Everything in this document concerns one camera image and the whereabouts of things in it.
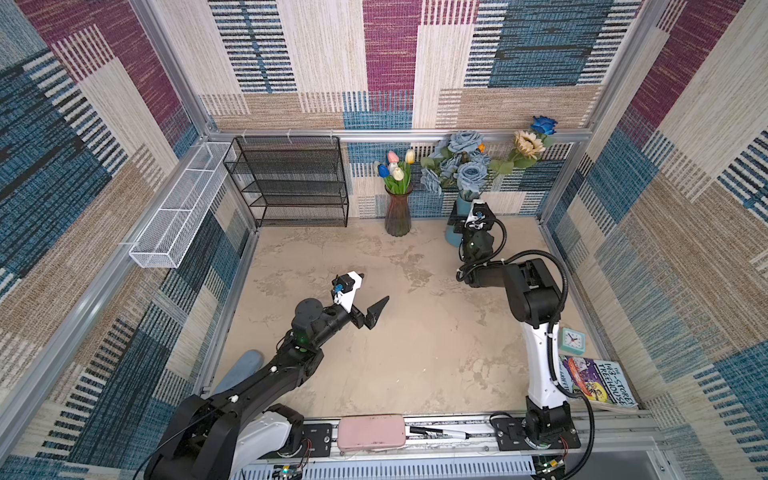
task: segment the clock face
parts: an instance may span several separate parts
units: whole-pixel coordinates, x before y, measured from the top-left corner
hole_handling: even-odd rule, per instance
[[[584,334],[571,329],[563,329],[563,345],[574,349],[583,349]]]

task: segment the glass vase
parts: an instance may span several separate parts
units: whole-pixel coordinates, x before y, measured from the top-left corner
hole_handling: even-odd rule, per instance
[[[411,209],[408,206],[408,196],[413,192],[413,185],[408,186],[404,194],[393,194],[389,190],[389,207],[384,217],[384,228],[393,237],[402,237],[411,231]]]

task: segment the concrete floor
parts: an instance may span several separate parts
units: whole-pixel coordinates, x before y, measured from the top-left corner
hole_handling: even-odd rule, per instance
[[[547,249],[535,219],[503,221],[501,257]],[[337,333],[315,375],[282,403],[307,417],[525,409],[521,327],[503,289],[456,282],[458,252],[444,231],[445,220],[414,220],[400,238],[384,231],[383,220],[350,219],[346,229],[263,229],[214,384],[248,349],[269,361],[296,304],[315,297],[329,305],[331,280],[355,270],[366,275],[355,298],[363,312],[390,296],[379,324]],[[498,228],[492,234],[498,245]],[[585,331],[570,298],[561,325]],[[587,346],[586,356],[597,358],[590,339]]]

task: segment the patterned wallpaper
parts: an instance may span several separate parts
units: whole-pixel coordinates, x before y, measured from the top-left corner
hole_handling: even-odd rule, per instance
[[[156,0],[221,130],[584,126],[641,0]]]
[[[0,0],[0,401],[196,132],[127,0]]]
[[[768,472],[768,2],[670,2],[548,222],[689,479]]]
[[[130,478],[192,393],[248,234],[225,185],[179,268],[134,266],[0,478]]]
[[[127,0],[0,0],[0,402],[197,138]],[[120,478],[195,381],[246,238],[221,190],[181,268],[135,267],[0,468]]]

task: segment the white wire basket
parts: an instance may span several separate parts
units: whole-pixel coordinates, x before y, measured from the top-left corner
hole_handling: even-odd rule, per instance
[[[197,151],[131,248],[141,268],[178,268],[221,188],[229,143],[207,142]]]

